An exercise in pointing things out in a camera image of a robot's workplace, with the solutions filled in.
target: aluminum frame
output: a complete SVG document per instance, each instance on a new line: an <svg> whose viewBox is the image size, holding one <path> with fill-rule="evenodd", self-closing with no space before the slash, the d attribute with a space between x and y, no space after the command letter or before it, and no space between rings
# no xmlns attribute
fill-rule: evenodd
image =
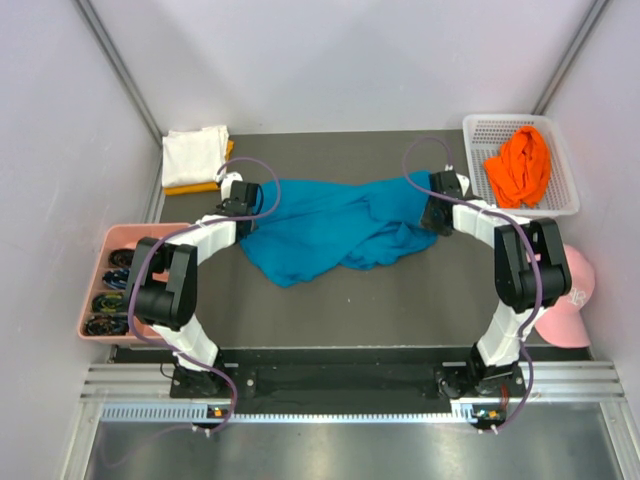
<svg viewBox="0 0 640 480"><path fill-rule="evenodd" d="M520 365L523 381L528 381L526 363ZM598 403L607 432L625 479L640 478L640 437L612 362L534 362L535 383L531 403ZM172 365L164 365L167 375ZM69 446L60 479L82 479L85 476L98 423L106 407L116 404L132 408L162 406L189 407L197 410L203 403L224 407L228 400L215 403L206 399L173 399L169 397L171 382L160 373L160 364L94 364L89 368L80 395L76 428ZM454 411L464 411L469 404L483 403L477 398L452 401ZM238 415L232 422L242 423L452 423L450 414L425 416L359 416L359 415Z"/></svg>
<svg viewBox="0 0 640 480"><path fill-rule="evenodd" d="M578 55L580 55L584 49L587 40L602 19L610 3L611 0L594 0L591 4L582 18L576 33L573 34L573 37L569 41L569 45L562 53L560 61L542 90L535 107L533 107L533 111L531 112L533 115L544 115L547 112L553 98L569 75Z"/></svg>
<svg viewBox="0 0 640 480"><path fill-rule="evenodd" d="M113 72L116 74L116 77L118 77L125 93L131 99L134 108L139 113L140 118L147 127L153 141L158 146L162 146L162 130L158 126L158 122L147 106L147 102L144 100L140 89L129 72L129 68L122 59L120 52L111 39L111 36L93 6L93 3L91 3L91 0L72 0L72 2L75 4L78 12L98 42L98 46L104 53L105 58L113 69Z"/></svg>

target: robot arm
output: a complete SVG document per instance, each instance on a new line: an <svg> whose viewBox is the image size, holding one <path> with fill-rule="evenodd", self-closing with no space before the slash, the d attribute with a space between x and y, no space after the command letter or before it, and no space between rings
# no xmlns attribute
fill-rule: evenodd
<svg viewBox="0 0 640 480"><path fill-rule="evenodd" d="M167 344L190 358L211 366L221 366L222 360L218 346L207 337L195 315L197 268L216 252L247 236L253 225L248 221L227 221L213 225L204 223L216 218L251 215L258 192L257 184L243 182L238 173L228 173L220 181L222 203L216 207L214 214L206 215L196 222L201 228L171 238L156 252L140 286L135 305L136 317L151 326ZM154 238L143 238L138 242L125 291L127 303L133 279L137 277L145 257L156 242L157 239ZM166 282L154 278L154 274L165 271L169 273ZM178 365L183 370L202 372L212 382L217 381L215 376L210 376L203 368L182 355L178 355Z"/></svg>
<svg viewBox="0 0 640 480"><path fill-rule="evenodd" d="M436 193L463 199L468 180L462 177L461 181L461 177L452 170L432 174L431 189ZM545 309L571 290L569 267L555 221L508 215L522 227L536 253L536 258L530 259L513 225L502 218L483 214L495 207L483 200L471 200L468 203L478 208L431 197L421 221L425 228L441 235L448 236L453 231L459 231L494 249L495 286L500 299L498 307L488 330L471 349L465 374L461 377L451 377L446 372L440 374L440 389L451 398L468 394L472 390L491 391L512 378L518 369L520 341L526 339ZM532 261L540 269L542 307L522 332L521 339L519 331L533 312L537 290Z"/></svg>

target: cable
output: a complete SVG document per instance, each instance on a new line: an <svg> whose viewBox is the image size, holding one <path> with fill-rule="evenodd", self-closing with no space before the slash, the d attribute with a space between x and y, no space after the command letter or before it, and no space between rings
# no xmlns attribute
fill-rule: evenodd
<svg viewBox="0 0 640 480"><path fill-rule="evenodd" d="M122 292L100 293L91 301L91 311L95 313L125 313L127 306Z"/></svg>
<svg viewBox="0 0 640 480"><path fill-rule="evenodd" d="M258 208L256 209L256 215L259 215L260 212L262 212L262 207L264 206L264 190L262 190L262 185L258 184L258 190L260 191L260 203L258 204Z"/></svg>
<svg viewBox="0 0 640 480"><path fill-rule="evenodd" d="M407 159L409 158L409 155L411 154L411 152L418 145L426 141L435 141L440 143L441 145L444 145L445 150L447 151L447 165L453 165L453 155L451 153L451 149L442 140L440 140L439 138L431 137L431 136L420 137L418 140L413 142L411 146L409 146L407 151L402 156L402 172L407 182L409 182L409 184L413 188L423 193L426 193L427 195L430 195L432 197L439 198L441 200L445 200L447 202L457 204L457 205L465 205L469 208L472 208L473 210L483 213L484 215L490 215L492 217L497 217L507 221L509 224L511 224L511 226L513 226L515 231L518 233L518 236L522 240L522 243L524 245L525 250L527 251L527 254L529 255L529 258L532 260L535 259L536 255L533 250L533 245L531 245L531 242L527 238L527 235L524 233L524 230L522 229L522 227L513 218L499 211L484 210L478 205L467 202L465 200L460 200L457 198L449 197L448 195L436 193L432 190L428 190L424 187L421 187L420 185L415 183L413 180L411 180L411 177L409 176L409 171L407 170ZM540 267L538 266L538 262L532 261L531 267L533 270L533 277L535 279L535 285L536 285L536 298L533 304L533 310L531 312L531 315L529 315L529 318L527 318L527 320L525 320L524 323L520 325L520 328L518 328L518 341L520 342L520 352L522 353L522 356L524 357L525 361L527 362L527 365L529 366L529 383L527 384L527 388L524 392L524 395L522 396L522 400L520 400L520 403L518 404L518 406L516 406L513 413L505 420L505 422L502 425L495 428L494 431L496 433L504 430L507 427L507 425L511 424L513 420L515 420L518 417L518 415L520 415L520 412L522 412L522 409L524 408L524 405L529 399L529 396L531 395L531 391L533 390L533 360L531 359L531 356L527 351L523 338L524 338L525 330L535 320L536 316L538 315L538 312L540 311L540 307L542 306L542 277L540 276Z"/></svg>
<svg viewBox="0 0 640 480"><path fill-rule="evenodd" d="M129 330L131 331L131 333L133 333L133 335L146 343L149 343L151 345L156 345L162 348L169 348L172 352L174 352L176 355L181 356L182 358L184 358L185 360L193 363L194 365L197 365L200 368L203 368L209 372L214 373L215 375L218 375L219 377L221 377L231 388L231 405L229 406L229 411L227 412L227 414L224 416L224 418L222 419L222 421L214 428L212 428L210 430L210 433L216 433L219 432L220 430L222 430L223 428L225 428L227 426L227 424L229 423L229 420L231 420L231 416L233 415L233 412L235 411L236 405L238 403L238 388L236 387L236 384L233 382L233 380L223 371L218 370L217 368L211 366L211 365L206 365L194 358L191 358L189 355L187 355L184 352L181 352L178 348L174 347L173 345L169 345L165 342L162 341L158 341L158 340L153 340L151 338L145 337L143 334L141 334L138 329L136 328L135 322L134 322L134 310L135 310L135 305L136 305L136 299L138 298L138 292L140 291L140 283L142 282L142 279L144 278L144 276L147 274L147 270L149 269L149 264L151 263L151 259L153 258L153 256L155 255L155 253L160 249L160 247L167 242L168 240L170 240L171 238L177 236L177 235L182 235L183 233L187 233L187 232L191 232L192 230L195 230L197 228L202 228L202 227L207 227L210 225L215 225L216 223L222 223L222 222L243 222L243 221L248 221L248 220L257 220L259 218L264 218L268 215L271 215L276 208L278 208L278 205L280 205L280 198L282 196L282 192L280 189L280 179L278 178L278 176L276 175L276 173L273 171L273 169L267 165L265 162L263 162L262 160L259 160L257 158L252 158L252 157L237 157L234 159L229 160L228 162L224 163L219 169L217 174L220 174L220 172L222 172L224 169L226 169L229 165L232 165L236 162L244 162L244 161L248 161L248 162L254 162L257 163L258 165L264 167L266 170L269 171L269 173L271 174L271 176L273 177L273 181L276 184L276 200L274 202L274 204L271 206L271 208L269 210L267 210L264 213L258 213L255 215L246 215L246 216L242 216L242 217L219 217L219 218L215 218L213 220L209 220L206 222L200 222L197 224L193 224L190 225L188 227L182 228L180 230L177 230L175 232L172 232L168 235L165 235L164 237L162 237L161 239L159 239L149 250L149 252L147 253L147 256L145 257L144 261L142 262L142 265L140 266L140 271L138 272L138 275L136 276L134 282L133 282L133 286L131 289L131 297L129 300L129 308L127 309L127 318L128 318L128 323L129 323ZM175 430L183 430L186 428L191 428L190 426L185 426L185 425L174 425L172 427L169 427L165 430L162 430L160 432L157 432L153 435L151 435L149 438L145 439L140 445L138 445L136 448L134 448L133 450L130 450L129 453L127 453L123 458L121 458L120 460L118 460L117 462L108 462L105 458L104 455L104 449L101 448L101 455L102 455L102 461L103 463L108 467L108 468L116 468L120 465L122 465L123 463L125 463L129 458L131 458L136 452L138 452L139 450L141 450L142 448L146 447L147 445L149 445L151 442L153 442L155 439L161 437L162 435L164 435L165 433L169 433Z"/></svg>
<svg viewBox="0 0 640 480"><path fill-rule="evenodd" d="M172 377L164 373L164 370L162 369L162 367L164 367L164 363L160 364L160 375L162 375L164 378L168 378L169 380L173 381Z"/></svg>
<svg viewBox="0 0 640 480"><path fill-rule="evenodd" d="M92 337L107 337L112 335L125 335L129 330L127 316L105 315L98 313L92 315L84 322L84 333Z"/></svg>
<svg viewBox="0 0 640 480"><path fill-rule="evenodd" d="M109 270L102 276L102 282L112 290L124 290L129 280L129 269Z"/></svg>
<svg viewBox="0 0 640 480"><path fill-rule="evenodd" d="M132 248L119 248L109 254L109 265L118 268L129 268L133 261L135 250Z"/></svg>

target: gray table surface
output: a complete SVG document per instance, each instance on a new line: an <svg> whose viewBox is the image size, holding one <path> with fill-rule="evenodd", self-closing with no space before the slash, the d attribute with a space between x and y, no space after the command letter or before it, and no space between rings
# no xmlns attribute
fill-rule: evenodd
<svg viewBox="0 0 640 480"><path fill-rule="evenodd" d="M425 132L355 132L235 136L233 156L258 157L281 178L363 184L402 175L400 160ZM445 140L467 172L462 132L428 132ZM443 148L418 147L414 169L442 170ZM270 180L253 164L237 169ZM167 197L163 222L193 222L211 212L217 193ZM498 298L493 253L455 233L395 265L356 271L337 267L310 283L272 284L233 246L200 266L196 314L222 347L471 345L489 325ZM530 344L544 344L535 333Z"/></svg>

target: white folded towel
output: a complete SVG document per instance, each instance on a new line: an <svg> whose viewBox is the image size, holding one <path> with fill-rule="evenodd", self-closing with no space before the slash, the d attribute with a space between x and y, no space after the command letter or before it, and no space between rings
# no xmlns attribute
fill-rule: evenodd
<svg viewBox="0 0 640 480"><path fill-rule="evenodd" d="M225 125L197 132L173 132L162 139L162 186L213 182L225 162L229 132Z"/></svg>

